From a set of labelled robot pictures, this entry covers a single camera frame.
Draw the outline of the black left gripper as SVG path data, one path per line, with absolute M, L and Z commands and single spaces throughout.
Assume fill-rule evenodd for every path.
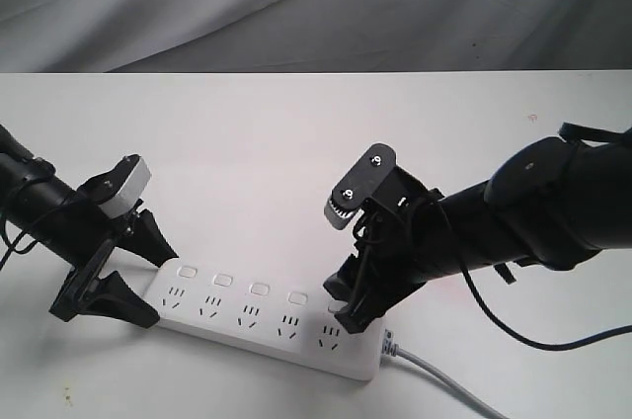
M 102 316 L 150 328 L 160 317 L 118 271 L 100 276 L 113 251 L 121 247 L 160 268 L 178 254 L 163 236 L 153 213 L 133 209 L 111 219 L 82 191 L 54 186 L 47 191 L 47 247 L 71 265 L 50 307 L 68 322 L 79 315 Z

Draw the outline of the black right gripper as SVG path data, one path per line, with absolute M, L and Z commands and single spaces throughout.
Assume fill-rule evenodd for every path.
M 353 235 L 355 252 L 323 283 L 344 304 L 334 317 L 349 334 L 363 333 L 426 283 L 459 272 L 458 238 L 438 202 L 416 201 L 400 217 L 364 213 Z

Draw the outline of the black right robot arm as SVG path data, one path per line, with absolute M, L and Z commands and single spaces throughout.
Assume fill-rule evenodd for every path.
M 374 143 L 333 188 L 324 214 L 355 252 L 324 284 L 351 334 L 426 283 L 510 264 L 564 272 L 631 245 L 631 134 L 564 124 L 493 176 L 450 196 Z

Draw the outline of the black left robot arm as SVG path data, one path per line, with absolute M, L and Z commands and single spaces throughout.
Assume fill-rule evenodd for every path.
M 141 195 L 151 172 L 138 154 L 73 189 L 55 167 L 34 156 L 8 130 L 1 131 L 1 223 L 19 232 L 1 240 L 2 261 L 25 255 L 41 244 L 70 266 L 49 308 L 68 322 L 79 315 L 113 318 L 149 328 L 159 320 L 154 307 L 119 272 L 101 273 L 116 249 L 160 267 L 177 254 L 161 233 Z

